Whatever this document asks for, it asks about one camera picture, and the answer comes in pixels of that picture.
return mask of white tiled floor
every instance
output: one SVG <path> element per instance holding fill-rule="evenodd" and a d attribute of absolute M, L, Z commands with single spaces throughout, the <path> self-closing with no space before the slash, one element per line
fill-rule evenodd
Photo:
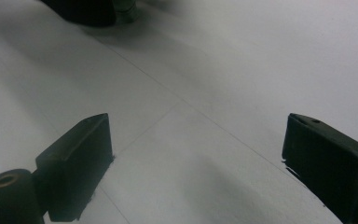
<path fill-rule="evenodd" d="M 339 223 L 281 152 L 290 112 L 358 140 L 358 1 L 138 6 L 91 29 L 0 0 L 0 173 L 107 112 L 117 160 L 79 223 Z"/>

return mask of white floor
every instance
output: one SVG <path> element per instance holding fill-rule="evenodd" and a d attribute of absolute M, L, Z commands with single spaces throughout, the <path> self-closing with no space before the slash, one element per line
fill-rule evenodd
<path fill-rule="evenodd" d="M 0 0 L 0 173 L 107 112 L 117 160 L 79 223 L 340 223 L 281 153 L 291 112 L 358 140 L 358 1 L 138 6 L 101 30 Z"/>

